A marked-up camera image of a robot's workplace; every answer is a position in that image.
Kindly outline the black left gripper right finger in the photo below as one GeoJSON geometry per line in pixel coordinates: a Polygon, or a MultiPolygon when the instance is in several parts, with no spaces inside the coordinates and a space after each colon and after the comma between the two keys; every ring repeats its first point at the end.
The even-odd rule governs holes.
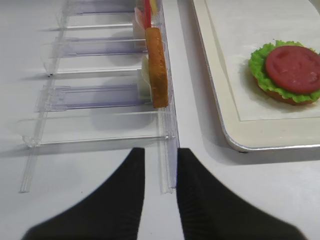
{"type": "Polygon", "coordinates": [[[229,190],[188,148],[177,152],[176,197],[186,240],[306,239],[297,227],[229,190]]]}

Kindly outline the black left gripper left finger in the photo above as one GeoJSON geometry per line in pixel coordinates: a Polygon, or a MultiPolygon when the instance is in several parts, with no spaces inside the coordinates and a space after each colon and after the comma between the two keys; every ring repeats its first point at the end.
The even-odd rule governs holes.
{"type": "Polygon", "coordinates": [[[29,229],[25,240],[136,240],[145,197],[145,149],[133,148],[85,199],[29,229]]]}

